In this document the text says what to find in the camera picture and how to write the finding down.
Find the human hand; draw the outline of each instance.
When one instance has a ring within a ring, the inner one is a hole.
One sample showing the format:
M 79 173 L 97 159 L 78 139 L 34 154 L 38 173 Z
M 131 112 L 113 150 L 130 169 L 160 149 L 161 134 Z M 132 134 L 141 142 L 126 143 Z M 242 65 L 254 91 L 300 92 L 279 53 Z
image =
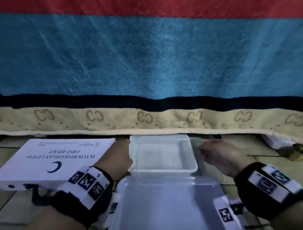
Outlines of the human hand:
M 94 166 L 107 172 L 114 181 L 121 179 L 133 163 L 129 157 L 130 142 L 129 139 L 116 141 Z
M 232 178 L 254 162 L 241 149 L 221 139 L 205 140 L 199 146 L 199 151 L 206 163 L 216 166 L 224 175 Z

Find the wristband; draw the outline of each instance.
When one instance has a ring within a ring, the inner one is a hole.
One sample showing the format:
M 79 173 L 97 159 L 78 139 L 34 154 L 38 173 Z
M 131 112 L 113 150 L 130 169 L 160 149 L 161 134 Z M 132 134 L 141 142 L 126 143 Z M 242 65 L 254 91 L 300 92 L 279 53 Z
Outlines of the wristband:
M 113 180 L 98 167 L 82 167 L 58 187 L 50 205 L 89 228 L 98 221 L 112 198 Z
M 244 168 L 235 184 L 244 206 L 254 215 L 271 220 L 303 200 L 302 185 L 272 165 L 255 162 Z

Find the black wristband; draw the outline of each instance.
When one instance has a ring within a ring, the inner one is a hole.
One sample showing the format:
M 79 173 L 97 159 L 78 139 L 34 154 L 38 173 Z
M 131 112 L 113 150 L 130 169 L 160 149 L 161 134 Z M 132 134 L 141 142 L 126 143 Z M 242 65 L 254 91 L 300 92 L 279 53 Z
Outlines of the black wristband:
M 235 177 L 235 184 L 238 188 L 239 197 L 247 210 L 258 217 L 271 220 L 289 206 L 302 200 L 303 191 L 301 190 L 297 194 L 292 194 L 290 192 L 282 202 L 278 202 L 268 193 L 264 192 L 248 180 L 253 172 L 256 171 L 286 189 L 274 177 L 262 170 L 265 166 L 265 164 L 260 162 L 250 164 Z
M 102 195 L 97 199 L 90 210 L 70 192 L 66 193 L 64 191 L 58 191 L 52 197 L 50 202 L 50 205 L 58 212 L 72 217 L 74 220 L 83 224 L 87 229 L 92 225 L 92 223 L 98 221 L 99 216 L 108 208 L 112 198 L 112 187 L 114 183 L 108 173 L 98 167 L 95 168 L 103 173 L 106 179 L 110 181 L 110 184 L 105 188 Z

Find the blue fabric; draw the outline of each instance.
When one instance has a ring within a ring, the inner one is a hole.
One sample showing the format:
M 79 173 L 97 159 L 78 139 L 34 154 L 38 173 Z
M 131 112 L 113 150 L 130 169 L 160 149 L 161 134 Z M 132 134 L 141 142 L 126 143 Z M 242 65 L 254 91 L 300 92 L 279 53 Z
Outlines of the blue fabric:
M 303 19 L 0 14 L 0 94 L 303 96 Z

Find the red fabric stripe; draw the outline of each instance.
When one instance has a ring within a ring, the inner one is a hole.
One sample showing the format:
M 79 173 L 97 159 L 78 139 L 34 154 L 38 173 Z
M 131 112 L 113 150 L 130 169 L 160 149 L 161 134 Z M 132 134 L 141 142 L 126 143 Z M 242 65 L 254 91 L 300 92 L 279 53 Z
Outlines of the red fabric stripe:
M 190 18 L 298 18 L 303 0 L 2 0 L 0 12 Z

